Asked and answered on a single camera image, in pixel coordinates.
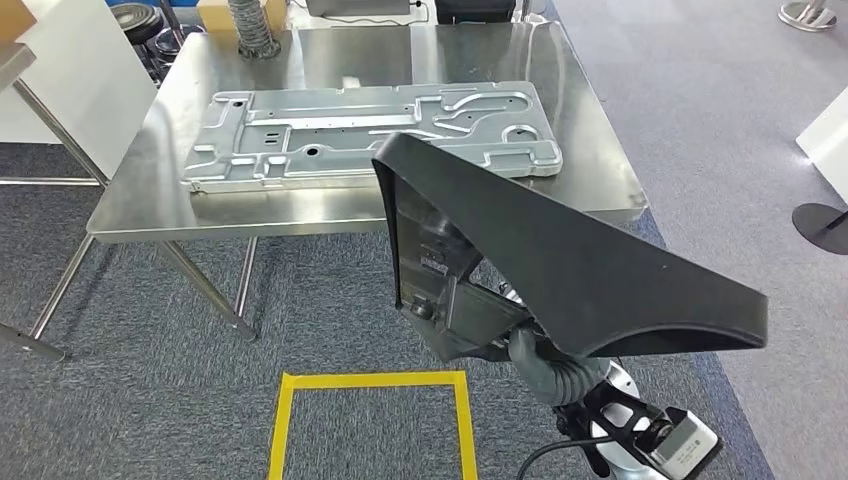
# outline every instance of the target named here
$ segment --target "white partition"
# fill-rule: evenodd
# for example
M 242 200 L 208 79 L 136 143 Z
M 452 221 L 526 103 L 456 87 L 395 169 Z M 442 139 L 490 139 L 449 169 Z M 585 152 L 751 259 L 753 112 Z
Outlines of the white partition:
M 848 88 L 796 142 L 839 196 L 848 201 Z
M 18 41 L 37 59 L 23 78 L 111 178 L 156 89 L 102 0 L 24 3 L 37 23 Z M 0 142 L 59 143 L 12 89 L 0 93 Z

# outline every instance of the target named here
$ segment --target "black cable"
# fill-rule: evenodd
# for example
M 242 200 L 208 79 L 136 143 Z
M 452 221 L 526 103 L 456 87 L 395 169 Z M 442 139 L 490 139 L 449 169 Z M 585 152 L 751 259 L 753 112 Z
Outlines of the black cable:
M 521 468 L 518 470 L 518 476 L 515 477 L 515 480 L 524 480 L 524 476 L 527 475 L 527 469 L 530 468 L 530 465 L 546 453 L 553 452 L 554 450 L 562 450 L 563 448 L 588 447 L 590 445 L 597 445 L 599 443 L 608 443 L 612 441 L 614 441 L 612 437 L 600 437 L 587 438 L 583 440 L 565 440 L 545 445 L 531 453 L 530 456 L 527 457 L 527 460 L 524 460 L 524 463 L 521 464 Z

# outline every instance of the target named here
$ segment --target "black curved cover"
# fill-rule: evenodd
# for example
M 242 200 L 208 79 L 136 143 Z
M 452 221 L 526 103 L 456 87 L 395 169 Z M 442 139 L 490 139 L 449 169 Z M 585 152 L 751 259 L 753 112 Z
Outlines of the black curved cover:
M 745 285 L 405 134 L 384 144 L 374 167 L 392 236 L 398 308 L 401 285 L 415 281 L 400 278 L 398 259 L 397 190 L 411 187 L 506 277 L 563 353 L 766 344 L 767 298 Z

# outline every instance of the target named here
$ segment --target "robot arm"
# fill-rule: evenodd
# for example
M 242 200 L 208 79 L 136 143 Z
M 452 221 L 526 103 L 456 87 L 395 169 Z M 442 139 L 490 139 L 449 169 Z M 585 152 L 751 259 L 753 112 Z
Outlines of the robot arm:
M 718 452 L 697 417 L 641 401 L 606 358 L 762 348 L 762 294 L 409 135 L 374 168 L 396 307 L 440 359 L 511 361 L 599 476 L 694 478 Z M 483 258 L 515 290 L 473 283 Z

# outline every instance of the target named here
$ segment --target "cardboard box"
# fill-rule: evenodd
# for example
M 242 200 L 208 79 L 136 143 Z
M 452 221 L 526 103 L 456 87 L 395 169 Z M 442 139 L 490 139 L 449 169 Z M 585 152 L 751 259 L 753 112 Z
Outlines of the cardboard box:
M 282 31 L 286 25 L 285 0 L 259 0 L 259 3 L 265 10 L 271 33 Z M 233 25 L 233 17 L 230 15 L 227 0 L 200 0 L 197 2 L 197 13 L 208 32 L 231 32 L 236 28 Z
M 0 43 L 12 43 L 29 27 L 35 17 L 22 0 L 0 0 Z

